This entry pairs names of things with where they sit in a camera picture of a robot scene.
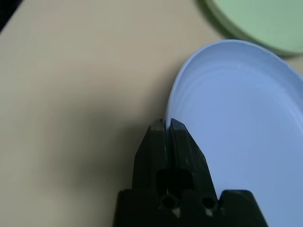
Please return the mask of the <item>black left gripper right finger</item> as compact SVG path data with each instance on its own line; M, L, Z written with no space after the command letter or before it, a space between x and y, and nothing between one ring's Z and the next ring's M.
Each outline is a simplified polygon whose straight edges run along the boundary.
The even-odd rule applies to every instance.
M195 192L198 198L212 198L216 201L211 174L206 158L186 126L171 119L168 128L170 152L170 186L177 197L186 190Z

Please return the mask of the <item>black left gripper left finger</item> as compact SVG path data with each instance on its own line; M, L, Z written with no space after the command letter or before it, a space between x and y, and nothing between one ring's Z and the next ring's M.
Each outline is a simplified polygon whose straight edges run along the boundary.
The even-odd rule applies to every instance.
M167 189L166 132L163 120L151 123L135 154L133 189Z

